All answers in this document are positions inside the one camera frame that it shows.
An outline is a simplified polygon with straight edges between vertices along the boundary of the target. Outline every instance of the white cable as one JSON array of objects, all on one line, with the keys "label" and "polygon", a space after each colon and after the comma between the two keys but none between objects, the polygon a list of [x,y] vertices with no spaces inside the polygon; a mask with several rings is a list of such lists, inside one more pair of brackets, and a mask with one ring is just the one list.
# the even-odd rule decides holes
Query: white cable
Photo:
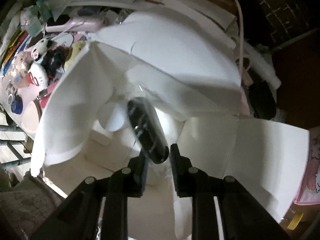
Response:
[{"label": "white cable", "polygon": [[222,217],[221,217],[221,211],[220,211],[218,197],[214,196],[213,201],[214,201],[214,207],[216,208],[219,240],[224,240],[223,224],[222,224]]},{"label": "white cable", "polygon": [[244,26],[243,26],[243,15],[241,6],[238,0],[235,0],[238,13],[239,13],[239,22],[240,22],[240,51],[239,51],[239,73],[240,77],[242,78],[242,72],[243,72],[243,43],[244,43]]}]

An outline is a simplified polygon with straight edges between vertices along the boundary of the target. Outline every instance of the floor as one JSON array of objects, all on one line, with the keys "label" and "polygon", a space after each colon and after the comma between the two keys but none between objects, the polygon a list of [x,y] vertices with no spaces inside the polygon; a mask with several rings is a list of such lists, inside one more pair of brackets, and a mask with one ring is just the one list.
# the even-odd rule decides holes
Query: floor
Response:
[{"label": "floor", "polygon": [[[0,124],[7,125],[4,114],[0,113]],[[26,134],[23,132],[0,132],[0,139],[2,140],[25,140]],[[30,157],[30,154],[23,152],[23,145],[13,145],[15,149],[24,157]],[[9,150],[7,146],[0,146],[0,162],[6,163],[17,160],[17,157]],[[26,163],[14,168],[8,169],[9,172],[13,172],[18,180],[22,180],[26,171],[30,169],[30,163]]]}]

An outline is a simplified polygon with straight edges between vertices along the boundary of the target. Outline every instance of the screw head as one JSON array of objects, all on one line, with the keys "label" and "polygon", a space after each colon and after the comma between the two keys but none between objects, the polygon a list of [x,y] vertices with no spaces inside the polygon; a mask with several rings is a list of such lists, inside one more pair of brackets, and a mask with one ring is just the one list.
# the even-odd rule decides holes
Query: screw head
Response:
[{"label": "screw head", "polygon": [[86,184],[92,184],[94,182],[94,177],[87,177],[85,178],[84,182]]},{"label": "screw head", "polygon": [[123,174],[129,174],[131,172],[131,169],[130,168],[123,168],[122,171],[121,171]]},{"label": "screw head", "polygon": [[236,181],[235,177],[233,176],[226,176],[224,177],[224,180],[227,182],[227,183],[233,183]]},{"label": "screw head", "polygon": [[197,172],[198,172],[198,169],[197,169],[196,167],[190,167],[190,168],[188,169],[188,171],[189,171],[190,173],[197,173]]}]

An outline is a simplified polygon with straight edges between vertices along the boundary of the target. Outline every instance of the pink fabric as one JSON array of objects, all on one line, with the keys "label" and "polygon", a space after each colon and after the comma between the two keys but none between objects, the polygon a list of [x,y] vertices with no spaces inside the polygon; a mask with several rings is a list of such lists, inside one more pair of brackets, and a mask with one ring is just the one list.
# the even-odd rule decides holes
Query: pink fabric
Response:
[{"label": "pink fabric", "polygon": [[47,102],[49,100],[49,97],[57,84],[58,84],[58,81],[52,83],[50,86],[47,87],[47,92],[48,92],[47,96],[40,100],[41,108],[45,108],[45,106],[47,105]]},{"label": "pink fabric", "polygon": [[247,97],[245,95],[243,88],[241,88],[240,94],[241,94],[240,110],[239,110],[240,114],[250,116],[250,108],[249,108]]},{"label": "pink fabric", "polygon": [[320,126],[310,129],[309,159],[298,193],[297,205],[320,204]]}]

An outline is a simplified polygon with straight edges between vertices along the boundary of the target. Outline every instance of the white styrofoam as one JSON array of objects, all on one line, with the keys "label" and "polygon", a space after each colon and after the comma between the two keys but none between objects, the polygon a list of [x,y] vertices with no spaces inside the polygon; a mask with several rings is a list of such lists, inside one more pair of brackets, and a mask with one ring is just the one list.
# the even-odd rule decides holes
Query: white styrofoam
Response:
[{"label": "white styrofoam", "polygon": [[308,145],[307,130],[217,113],[187,120],[178,139],[193,166],[217,178],[233,175],[277,222],[297,193]]},{"label": "white styrofoam", "polygon": [[230,39],[217,24],[205,15],[193,10],[178,0],[164,0],[163,3],[167,8],[176,10],[196,21],[205,32],[215,39],[219,39],[229,48],[234,49],[236,47],[236,43]]},{"label": "white styrofoam", "polygon": [[190,17],[157,7],[101,29],[94,39],[147,62],[238,113],[241,79],[233,52]]},{"label": "white styrofoam", "polygon": [[62,76],[43,111],[36,133],[31,174],[43,163],[60,163],[80,152],[96,114],[113,93],[112,82],[87,44]]}]

